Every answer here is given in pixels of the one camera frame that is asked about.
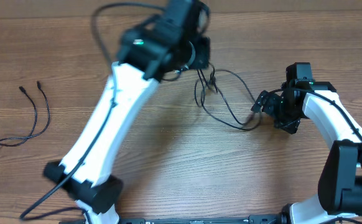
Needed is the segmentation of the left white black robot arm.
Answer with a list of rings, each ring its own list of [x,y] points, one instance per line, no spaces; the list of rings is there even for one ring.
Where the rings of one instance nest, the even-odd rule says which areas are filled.
[[[68,153],[49,162],[44,176],[63,189],[85,223],[118,223],[123,182],[112,174],[118,149],[136,116],[172,71],[207,68],[210,39],[197,21],[144,21],[121,37],[101,98]]]

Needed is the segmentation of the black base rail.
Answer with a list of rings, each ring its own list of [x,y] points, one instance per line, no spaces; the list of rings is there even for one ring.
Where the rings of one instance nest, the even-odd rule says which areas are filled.
[[[119,224],[284,224],[288,223],[283,215],[265,214],[250,215],[239,218],[172,218],[172,219],[143,219],[121,218]]]

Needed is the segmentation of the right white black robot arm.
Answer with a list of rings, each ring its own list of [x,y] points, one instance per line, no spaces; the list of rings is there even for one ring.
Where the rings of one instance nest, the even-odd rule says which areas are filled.
[[[251,110],[274,118],[274,126],[294,134],[310,119],[330,152],[317,193],[286,205],[278,223],[354,222],[362,217],[362,127],[351,117],[331,84],[303,82],[262,91]]]

